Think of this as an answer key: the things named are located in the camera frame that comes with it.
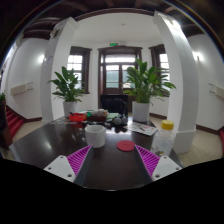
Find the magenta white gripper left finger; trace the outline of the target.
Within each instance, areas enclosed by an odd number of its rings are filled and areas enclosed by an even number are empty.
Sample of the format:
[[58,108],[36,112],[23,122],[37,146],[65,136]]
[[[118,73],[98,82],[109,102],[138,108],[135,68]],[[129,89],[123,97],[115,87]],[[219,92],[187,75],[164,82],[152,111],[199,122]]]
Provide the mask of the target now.
[[92,159],[92,146],[88,145],[69,156],[59,155],[44,170],[73,183],[83,183]]

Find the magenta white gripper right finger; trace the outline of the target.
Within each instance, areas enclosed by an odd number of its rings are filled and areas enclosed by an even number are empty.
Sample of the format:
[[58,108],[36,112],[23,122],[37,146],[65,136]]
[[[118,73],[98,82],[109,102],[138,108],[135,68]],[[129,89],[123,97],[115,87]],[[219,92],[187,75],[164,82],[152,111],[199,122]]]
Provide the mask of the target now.
[[139,158],[144,174],[152,181],[157,181],[181,170],[181,167],[169,156],[158,156],[138,145],[134,146],[134,152]]

